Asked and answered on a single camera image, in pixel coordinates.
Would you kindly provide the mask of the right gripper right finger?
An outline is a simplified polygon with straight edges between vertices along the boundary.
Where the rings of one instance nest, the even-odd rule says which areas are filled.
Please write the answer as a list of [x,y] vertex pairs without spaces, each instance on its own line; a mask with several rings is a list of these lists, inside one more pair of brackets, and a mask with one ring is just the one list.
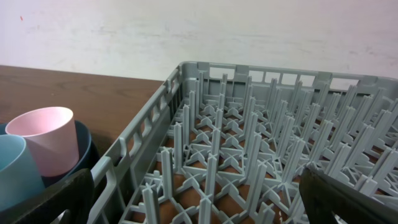
[[313,167],[303,170],[299,192],[310,223],[397,223],[397,211]]

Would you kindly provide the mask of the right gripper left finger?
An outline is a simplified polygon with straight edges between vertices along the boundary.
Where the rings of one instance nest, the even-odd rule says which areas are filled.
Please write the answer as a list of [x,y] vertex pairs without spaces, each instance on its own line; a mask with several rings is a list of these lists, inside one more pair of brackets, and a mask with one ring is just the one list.
[[1,223],[51,223],[67,213],[66,223],[86,223],[94,198],[89,169],[81,169],[43,193],[1,212]]

